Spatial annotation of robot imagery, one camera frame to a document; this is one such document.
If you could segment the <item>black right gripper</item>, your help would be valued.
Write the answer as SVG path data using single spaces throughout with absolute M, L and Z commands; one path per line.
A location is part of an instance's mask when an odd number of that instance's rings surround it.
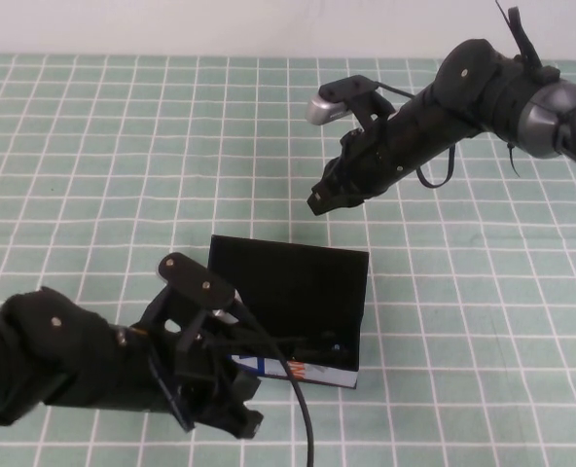
M 429 189 L 442 187 L 454 171 L 455 145 L 463 138 L 463 121 L 435 101 L 417 97 L 395 111 L 379 94 L 350 102 L 361 128 L 341 139 L 341 154 L 325 166 L 311 187 L 307 205 L 313 214 L 360 206 L 415 173 Z M 432 183 L 422 167 L 447 151 L 448 172 Z

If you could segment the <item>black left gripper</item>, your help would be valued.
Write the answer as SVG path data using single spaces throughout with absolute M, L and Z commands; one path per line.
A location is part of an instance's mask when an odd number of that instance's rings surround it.
M 203 424 L 235 438 L 254 438 L 264 416 L 239 412 L 261 381 L 240 370 L 202 335 L 167 330 L 119 330 L 126 357 L 122 386 L 130 401 L 151 413 L 170 413 L 186 431 Z

